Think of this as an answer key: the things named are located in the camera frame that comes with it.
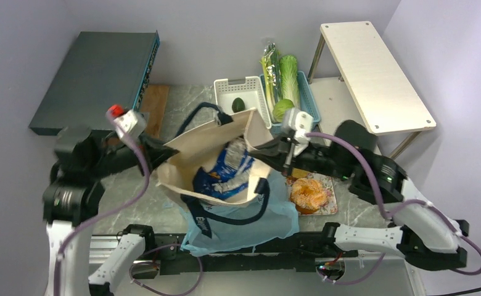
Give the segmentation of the green napa cabbage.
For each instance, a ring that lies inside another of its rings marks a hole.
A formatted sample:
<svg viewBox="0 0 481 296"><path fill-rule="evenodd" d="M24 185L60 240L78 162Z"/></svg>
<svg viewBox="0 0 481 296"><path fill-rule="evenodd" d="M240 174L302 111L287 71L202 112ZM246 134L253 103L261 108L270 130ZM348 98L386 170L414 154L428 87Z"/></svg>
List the green napa cabbage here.
<svg viewBox="0 0 481 296"><path fill-rule="evenodd" d="M298 87L298 60L294 55L284 55L280 58L282 98L294 103L300 108L300 91Z"/></svg>

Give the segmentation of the dark green cucumber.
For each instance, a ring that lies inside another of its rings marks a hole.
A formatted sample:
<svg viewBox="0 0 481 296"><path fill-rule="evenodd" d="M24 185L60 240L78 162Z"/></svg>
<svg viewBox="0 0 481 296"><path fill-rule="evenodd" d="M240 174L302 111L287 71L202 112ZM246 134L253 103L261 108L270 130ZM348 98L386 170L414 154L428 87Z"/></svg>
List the dark green cucumber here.
<svg viewBox="0 0 481 296"><path fill-rule="evenodd" d="M234 113L244 111L246 109L245 102L242 98L237 97L233 100L231 109Z"/></svg>

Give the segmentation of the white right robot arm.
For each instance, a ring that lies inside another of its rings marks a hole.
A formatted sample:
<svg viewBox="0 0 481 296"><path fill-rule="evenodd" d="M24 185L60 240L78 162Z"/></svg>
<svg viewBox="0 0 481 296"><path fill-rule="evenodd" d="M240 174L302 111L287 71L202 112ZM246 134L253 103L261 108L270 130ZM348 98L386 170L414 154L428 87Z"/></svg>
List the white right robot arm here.
<svg viewBox="0 0 481 296"><path fill-rule="evenodd" d="M405 259L426 271L463 273L467 251L459 244L469 234L464 220L444 215L416 188L394 160L376 154L375 135L353 120L342 122L335 134L288 128L250 155L281 173L300 169L338 179L350 179L348 188L360 200L377 206L394 222L392 228L356 228L326 223L319 249L337 252L366 250Z"/></svg>

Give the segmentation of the beige canvas tote bag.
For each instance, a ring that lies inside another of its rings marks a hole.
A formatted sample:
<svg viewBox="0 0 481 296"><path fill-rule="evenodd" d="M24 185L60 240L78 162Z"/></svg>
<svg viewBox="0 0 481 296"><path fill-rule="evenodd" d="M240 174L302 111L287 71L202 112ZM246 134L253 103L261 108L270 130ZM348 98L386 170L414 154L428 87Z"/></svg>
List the beige canvas tote bag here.
<svg viewBox="0 0 481 296"><path fill-rule="evenodd" d="M247 188L225 201L194 192L192 180L201 167L214 165L226 143L243 136L249 152L273 139L272 134L255 108L231 115L233 122L219 126L209 121L175 137L166 144L179 151L157 169L157 186L172 202L187 210L181 196L195 197L206 204L225 207L246 207L256 199L254 193L261 178L267 178L272 168L261 160L253 161Z"/></svg>

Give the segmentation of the green celery stalks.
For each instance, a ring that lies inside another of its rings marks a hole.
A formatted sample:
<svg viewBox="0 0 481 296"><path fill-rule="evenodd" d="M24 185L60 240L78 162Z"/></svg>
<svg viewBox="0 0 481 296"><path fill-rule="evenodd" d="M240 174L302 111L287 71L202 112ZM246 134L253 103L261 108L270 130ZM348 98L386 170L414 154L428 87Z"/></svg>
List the green celery stalks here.
<svg viewBox="0 0 481 296"><path fill-rule="evenodd" d="M274 64L271 61L271 58L267 55L264 55L261 58L261 64L263 67L263 77L265 81L265 96L266 96L266 103L268 106L268 112L272 123L277 123L273 115L274 105L276 103L276 79L274 75Z"/></svg>

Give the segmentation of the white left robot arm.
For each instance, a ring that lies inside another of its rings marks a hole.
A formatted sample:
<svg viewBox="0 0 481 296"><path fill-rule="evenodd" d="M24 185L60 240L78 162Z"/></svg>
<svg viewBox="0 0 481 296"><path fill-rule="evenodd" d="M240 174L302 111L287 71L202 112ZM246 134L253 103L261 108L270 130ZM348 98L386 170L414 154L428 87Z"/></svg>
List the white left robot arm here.
<svg viewBox="0 0 481 296"><path fill-rule="evenodd" d="M46 295L113 295L125 269L156 251L154 230L131 224L108 259L96 270L89 269L94 226L105 189L102 179L139 167L149 176L176 150L146 134L136 150L110 146L87 126L67 127L57 138L56 163L43 193L43 218L49 240L49 276Z"/></svg>

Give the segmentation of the orange pumpkin slice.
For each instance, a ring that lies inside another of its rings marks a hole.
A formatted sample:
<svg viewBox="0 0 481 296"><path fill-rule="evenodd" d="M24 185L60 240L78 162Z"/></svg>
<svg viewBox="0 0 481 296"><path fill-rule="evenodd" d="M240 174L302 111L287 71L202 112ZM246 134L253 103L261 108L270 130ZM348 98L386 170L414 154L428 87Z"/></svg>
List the orange pumpkin slice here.
<svg viewBox="0 0 481 296"><path fill-rule="evenodd" d="M328 204L331 197L328 190L317 179L300 178L291 186L290 201L301 214L316 213Z"/></svg>

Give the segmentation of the brown potato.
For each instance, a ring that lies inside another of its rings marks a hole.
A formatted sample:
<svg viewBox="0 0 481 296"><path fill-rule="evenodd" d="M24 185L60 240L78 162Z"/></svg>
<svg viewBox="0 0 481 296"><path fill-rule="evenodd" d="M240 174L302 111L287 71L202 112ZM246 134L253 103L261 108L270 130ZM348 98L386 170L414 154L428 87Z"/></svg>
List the brown potato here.
<svg viewBox="0 0 481 296"><path fill-rule="evenodd" d="M308 176L308 174L309 174L309 172L307 172L305 170L294 168L292 170L291 176L293 178L300 179L300 178L306 178Z"/></svg>

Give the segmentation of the light blue printed grocery bag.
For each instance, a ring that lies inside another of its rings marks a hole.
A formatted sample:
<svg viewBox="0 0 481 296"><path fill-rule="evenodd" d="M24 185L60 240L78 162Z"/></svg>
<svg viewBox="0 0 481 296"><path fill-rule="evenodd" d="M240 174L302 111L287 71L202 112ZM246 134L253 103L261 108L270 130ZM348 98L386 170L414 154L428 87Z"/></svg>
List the light blue printed grocery bag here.
<svg viewBox="0 0 481 296"><path fill-rule="evenodd" d="M162 192L179 207L181 215L187 221L182 249L201 257L210 253L254 248L272 239L285 239L299 232L298 212L295 205L289 202L285 178L280 173L272 171L267 180L270 195L263 216L253 223L240 226L209 219L211 237L202 234L190 211L182 203L180 195L161 187Z"/></svg>

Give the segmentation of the small green cabbage head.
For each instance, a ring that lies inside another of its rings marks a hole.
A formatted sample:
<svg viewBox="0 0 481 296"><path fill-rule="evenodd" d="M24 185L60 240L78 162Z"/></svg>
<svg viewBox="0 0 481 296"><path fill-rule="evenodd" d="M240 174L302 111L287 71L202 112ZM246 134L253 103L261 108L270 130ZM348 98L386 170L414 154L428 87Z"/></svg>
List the small green cabbage head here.
<svg viewBox="0 0 481 296"><path fill-rule="evenodd" d="M272 116L276 123L281 123L284 119L285 113L294 108L294 103L289 99L279 100L273 107Z"/></svg>

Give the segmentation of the blue packaged item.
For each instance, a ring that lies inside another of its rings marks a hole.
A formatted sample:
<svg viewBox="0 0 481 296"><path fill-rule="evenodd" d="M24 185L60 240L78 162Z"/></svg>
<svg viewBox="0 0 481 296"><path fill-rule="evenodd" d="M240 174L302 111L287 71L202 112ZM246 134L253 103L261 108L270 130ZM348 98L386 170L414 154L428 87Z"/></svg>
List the blue packaged item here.
<svg viewBox="0 0 481 296"><path fill-rule="evenodd" d="M197 170L192 180L194 191L220 200L240 193L248 187L253 161L245 139L233 139L224 145L213 166Z"/></svg>

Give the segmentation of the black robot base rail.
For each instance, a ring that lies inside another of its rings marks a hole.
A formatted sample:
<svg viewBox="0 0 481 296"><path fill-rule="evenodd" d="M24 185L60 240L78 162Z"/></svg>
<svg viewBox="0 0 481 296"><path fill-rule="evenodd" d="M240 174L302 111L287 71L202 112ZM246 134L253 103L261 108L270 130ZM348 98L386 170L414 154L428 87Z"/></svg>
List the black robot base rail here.
<svg viewBox="0 0 481 296"><path fill-rule="evenodd" d="M285 239L272 239L254 248L218 252L204 255L197 259L188 251L171 243L181 243L183 234L156 234L155 244L148 247L166 249L141 255L133 263L126 275L135 279L153 279L161 275L179 275L183 273L229 272L229 271L276 271L294 270L313 272L317 265L329 261L341 262L346 257L356 257L356 251L341 251L327 243L324 232L298 232Z"/></svg>

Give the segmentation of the green chives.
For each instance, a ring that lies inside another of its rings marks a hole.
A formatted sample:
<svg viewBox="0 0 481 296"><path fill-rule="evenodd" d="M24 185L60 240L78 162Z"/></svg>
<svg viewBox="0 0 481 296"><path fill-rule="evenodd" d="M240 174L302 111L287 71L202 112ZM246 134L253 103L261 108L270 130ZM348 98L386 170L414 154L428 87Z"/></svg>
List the green chives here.
<svg viewBox="0 0 481 296"><path fill-rule="evenodd" d="M281 99L282 91L281 91L281 74L279 69L279 51L276 48L276 44L274 42L268 42L264 51L263 56L267 55L271 58L271 61L274 64L274 75L276 79L276 103Z"/></svg>

